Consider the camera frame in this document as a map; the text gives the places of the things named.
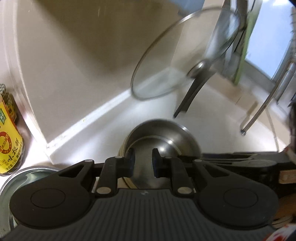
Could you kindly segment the person's right hand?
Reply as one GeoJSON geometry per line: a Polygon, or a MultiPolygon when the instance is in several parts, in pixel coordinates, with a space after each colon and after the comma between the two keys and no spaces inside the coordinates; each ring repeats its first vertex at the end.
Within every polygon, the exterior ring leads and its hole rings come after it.
{"type": "Polygon", "coordinates": [[[296,212],[296,197],[295,195],[283,197],[279,199],[279,207],[275,215],[275,219],[284,216],[295,215],[296,212]]]}

